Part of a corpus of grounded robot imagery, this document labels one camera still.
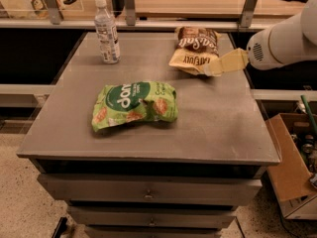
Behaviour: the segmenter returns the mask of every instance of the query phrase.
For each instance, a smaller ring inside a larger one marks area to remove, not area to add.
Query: floor
[[[0,130],[0,238],[50,238],[61,217],[67,217],[68,226],[62,238],[88,238],[84,226],[67,215],[65,203],[54,201],[37,183],[38,170],[16,156],[25,135],[18,132]],[[222,238],[317,238],[317,221],[281,218],[267,175],[263,184],[248,206],[237,209]]]

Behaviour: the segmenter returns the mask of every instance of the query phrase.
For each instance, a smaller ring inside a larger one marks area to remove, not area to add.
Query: drawer knob
[[[153,218],[151,218],[149,226],[150,227],[156,227],[157,226]]]
[[[145,194],[144,198],[145,198],[146,200],[151,200],[151,199],[154,198],[154,196],[152,195],[152,192],[151,192],[150,189],[147,190],[147,193]]]

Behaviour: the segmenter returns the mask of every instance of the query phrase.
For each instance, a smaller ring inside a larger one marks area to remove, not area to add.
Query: table
[[[87,33],[18,156],[91,237],[219,237],[257,194],[266,167],[280,162],[244,72],[193,76],[168,66],[174,33],[119,38],[121,61],[109,65]],[[220,55],[231,49],[223,34]],[[175,87],[177,120],[94,133],[102,87],[141,80]]]

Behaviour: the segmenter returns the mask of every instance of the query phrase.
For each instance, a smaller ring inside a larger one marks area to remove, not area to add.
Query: clear plastic bottle
[[[105,63],[116,63],[120,60],[120,48],[114,16],[107,9],[106,0],[95,0],[95,3],[95,27],[102,59]]]

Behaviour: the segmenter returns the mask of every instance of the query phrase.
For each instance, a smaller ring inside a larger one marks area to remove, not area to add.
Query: drawer
[[[227,228],[236,217],[234,211],[204,210],[203,207],[169,208],[112,206],[69,206],[67,212],[79,224],[134,226],[134,227],[183,227],[183,228]]]
[[[247,205],[259,179],[57,174],[38,177],[56,200]]]
[[[221,231],[208,229],[133,228],[86,226],[91,238],[220,238]]]

